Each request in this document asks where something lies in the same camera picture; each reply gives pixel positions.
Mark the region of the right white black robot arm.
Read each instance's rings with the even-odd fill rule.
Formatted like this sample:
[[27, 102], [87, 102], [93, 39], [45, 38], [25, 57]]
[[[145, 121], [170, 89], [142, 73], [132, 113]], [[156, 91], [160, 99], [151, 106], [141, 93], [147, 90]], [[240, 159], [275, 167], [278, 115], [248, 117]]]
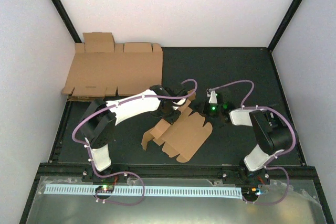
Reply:
[[248, 126], [253, 129], [256, 146], [244, 157], [239, 179], [250, 184], [258, 177], [258, 170], [296, 146], [298, 134], [290, 122], [275, 109], [264, 106], [236, 108], [232, 103], [201, 102], [196, 111], [208, 118], [219, 117], [223, 123]]

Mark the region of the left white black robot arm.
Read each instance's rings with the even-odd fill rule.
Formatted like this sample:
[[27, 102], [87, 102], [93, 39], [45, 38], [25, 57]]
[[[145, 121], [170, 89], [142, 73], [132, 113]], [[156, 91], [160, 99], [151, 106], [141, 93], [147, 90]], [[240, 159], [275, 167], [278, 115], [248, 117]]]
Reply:
[[118, 124], [147, 112], [173, 123], [181, 114], [177, 109], [185, 104], [187, 95], [187, 90], [179, 83], [168, 88], [154, 85], [140, 94], [120, 100], [94, 100], [79, 127], [85, 139], [85, 148], [88, 149], [89, 161], [95, 166], [94, 175], [102, 182], [112, 177], [108, 145]]

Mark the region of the brown cardboard box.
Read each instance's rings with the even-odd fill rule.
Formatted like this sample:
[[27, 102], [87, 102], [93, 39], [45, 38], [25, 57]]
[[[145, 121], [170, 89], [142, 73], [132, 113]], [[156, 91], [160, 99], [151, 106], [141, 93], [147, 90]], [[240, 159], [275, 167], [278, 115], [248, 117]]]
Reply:
[[178, 108], [181, 113], [178, 119], [170, 124], [161, 119], [157, 125], [143, 134], [142, 148], [147, 149], [153, 141], [162, 146], [162, 152], [170, 158], [175, 157], [179, 163], [186, 163], [195, 155], [212, 133], [213, 126], [205, 122], [205, 117], [190, 108], [191, 101]]

